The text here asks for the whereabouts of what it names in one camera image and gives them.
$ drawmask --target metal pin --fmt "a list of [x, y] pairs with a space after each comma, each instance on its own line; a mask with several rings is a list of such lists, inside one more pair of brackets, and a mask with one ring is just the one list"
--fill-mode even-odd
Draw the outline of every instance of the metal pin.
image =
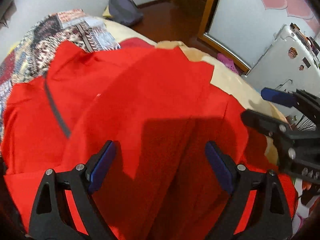
[[238, 169], [239, 171], [245, 171], [246, 167], [245, 167], [244, 165], [242, 165], [242, 164], [239, 164], [239, 165], [237, 166], [237, 169]]
[[296, 151], [293, 148], [289, 148], [288, 155], [290, 159], [294, 160], [296, 158]]
[[283, 124], [279, 125], [279, 129], [281, 132], [285, 132], [287, 130]]
[[47, 175], [51, 175], [51, 174], [52, 174], [52, 172], [53, 172], [53, 170], [52, 170], [52, 169], [48, 169], [48, 170], [46, 170], [46, 171], [45, 171], [45, 174], [47, 174]]
[[84, 169], [84, 165], [83, 164], [78, 164], [77, 166], [76, 166], [76, 170], [77, 171], [82, 171]]

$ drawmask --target brown floor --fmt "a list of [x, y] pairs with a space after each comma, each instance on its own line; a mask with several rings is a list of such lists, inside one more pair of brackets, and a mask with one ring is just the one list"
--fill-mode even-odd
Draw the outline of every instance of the brown floor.
[[162, 2], [142, 8], [142, 22], [132, 29], [159, 41], [183, 41], [188, 47], [193, 47], [217, 57], [218, 51], [206, 43], [197, 40], [201, 17], [193, 17], [182, 11], [171, 2]]

